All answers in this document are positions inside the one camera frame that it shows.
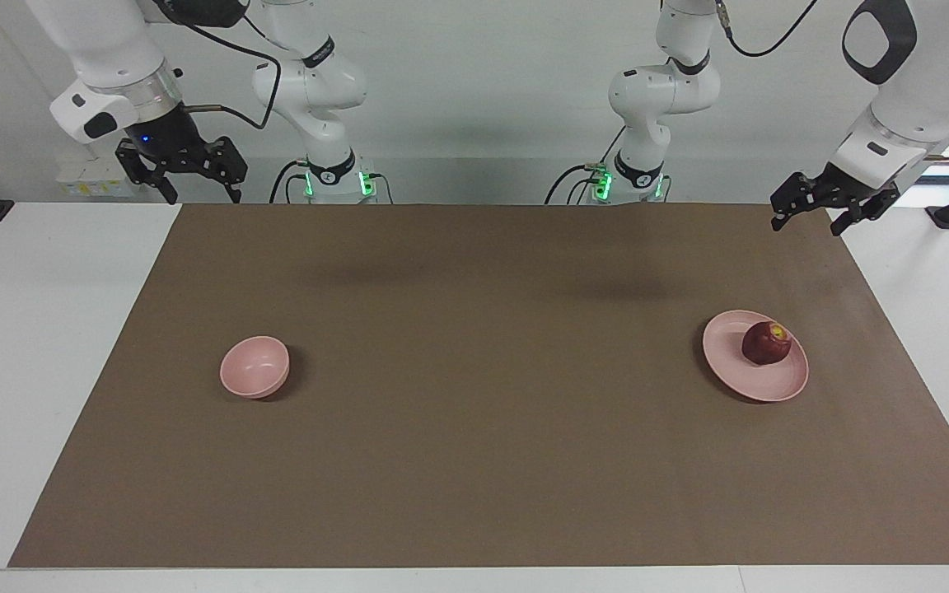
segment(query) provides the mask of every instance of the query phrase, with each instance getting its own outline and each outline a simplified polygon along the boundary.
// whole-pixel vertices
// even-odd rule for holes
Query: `bowl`
[[[256,335],[230,348],[218,376],[231,394],[248,400],[268,398],[288,378],[288,347],[268,335]]]

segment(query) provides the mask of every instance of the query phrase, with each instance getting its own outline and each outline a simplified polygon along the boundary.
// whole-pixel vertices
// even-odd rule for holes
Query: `pink plate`
[[[702,335],[708,366],[732,390],[761,402],[781,402],[795,398],[807,384],[807,356],[793,335],[790,356],[777,364],[753,364],[741,353],[746,331],[761,320],[773,320],[753,311],[728,311],[716,315]]]
[[[222,359],[218,378],[231,394],[259,400],[279,390],[288,378],[288,347],[268,335],[248,338]]]

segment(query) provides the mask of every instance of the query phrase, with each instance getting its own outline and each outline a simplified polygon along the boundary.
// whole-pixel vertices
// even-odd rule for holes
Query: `plate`
[[[742,338],[750,327],[762,320],[773,319],[753,311],[716,315],[705,326],[701,338],[705,360],[720,381],[746,398],[761,402],[793,399],[807,384],[807,356],[796,335],[787,330],[793,338],[793,348],[782,362],[761,367],[742,356]]]

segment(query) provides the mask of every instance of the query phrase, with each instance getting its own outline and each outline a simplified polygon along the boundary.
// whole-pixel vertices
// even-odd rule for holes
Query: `brown mat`
[[[824,214],[185,206],[13,567],[949,563],[949,427]],[[774,315],[801,397],[709,374]],[[290,345],[272,401],[218,384]]]

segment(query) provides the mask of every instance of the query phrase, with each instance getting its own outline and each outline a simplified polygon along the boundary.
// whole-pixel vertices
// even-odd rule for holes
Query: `green light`
[[[610,187],[614,184],[613,173],[604,172],[603,176],[599,179],[599,184],[596,185],[596,199],[599,202],[606,202],[610,199]]]
[[[376,183],[368,179],[368,175],[364,171],[358,172],[358,178],[361,180],[361,192],[365,194],[365,198],[368,196],[376,194]]]

